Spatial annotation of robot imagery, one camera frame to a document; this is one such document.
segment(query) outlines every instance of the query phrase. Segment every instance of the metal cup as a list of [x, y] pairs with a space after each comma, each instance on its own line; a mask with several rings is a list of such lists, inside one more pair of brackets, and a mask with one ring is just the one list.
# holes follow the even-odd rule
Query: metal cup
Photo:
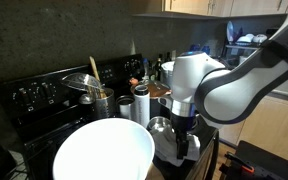
[[125, 95], [116, 99], [117, 112], [121, 118], [134, 120], [134, 97]]
[[98, 119], [113, 117], [116, 112], [114, 90], [105, 88], [104, 91], [107, 97], [95, 100], [95, 112]]

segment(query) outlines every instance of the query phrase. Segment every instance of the wooden spoon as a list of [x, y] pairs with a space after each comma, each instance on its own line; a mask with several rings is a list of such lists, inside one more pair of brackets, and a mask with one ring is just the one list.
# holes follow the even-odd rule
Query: wooden spoon
[[[90, 62], [91, 62], [91, 65], [92, 65], [92, 69], [93, 69], [93, 73], [94, 73], [95, 78], [96, 78], [98, 81], [100, 81], [100, 77], [98, 76], [98, 72], [97, 72], [95, 60], [94, 60], [94, 58], [93, 58], [92, 56], [90, 56]], [[107, 97], [106, 94], [105, 94], [104, 89], [100, 89], [100, 93], [101, 93], [101, 99]]]

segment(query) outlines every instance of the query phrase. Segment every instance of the wall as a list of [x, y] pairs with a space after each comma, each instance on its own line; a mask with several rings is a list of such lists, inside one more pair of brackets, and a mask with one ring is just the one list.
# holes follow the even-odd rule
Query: wall
[[[96, 61], [142, 53], [186, 51], [192, 43], [211, 45], [219, 55], [232, 20], [244, 32], [264, 33], [284, 17], [192, 20], [131, 16], [126, 0], [0, 0], [0, 82]], [[0, 141], [16, 135], [0, 106]]]

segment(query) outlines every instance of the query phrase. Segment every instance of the black appliance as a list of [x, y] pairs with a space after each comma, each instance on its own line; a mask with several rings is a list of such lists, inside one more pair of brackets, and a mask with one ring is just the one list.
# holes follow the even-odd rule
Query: black appliance
[[[141, 54], [98, 61], [101, 82], [115, 98], [130, 94], [128, 79], [141, 79]], [[93, 75], [90, 65], [0, 83], [0, 104], [24, 147], [24, 161], [31, 180], [52, 179], [57, 150], [74, 131], [96, 120], [92, 105], [78, 102], [82, 94], [61, 84], [72, 73]]]

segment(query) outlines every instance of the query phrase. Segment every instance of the black stove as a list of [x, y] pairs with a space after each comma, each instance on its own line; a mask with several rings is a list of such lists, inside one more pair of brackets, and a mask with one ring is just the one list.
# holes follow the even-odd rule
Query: black stove
[[[128, 79], [144, 75], [141, 54], [96, 63], [101, 82], [114, 90], [115, 98], [131, 94]], [[93, 75], [91, 66], [85, 65], [0, 83], [0, 104], [24, 146], [29, 179], [52, 179], [53, 160], [61, 144], [97, 120], [94, 105], [78, 101], [86, 92], [60, 82], [76, 72]]]

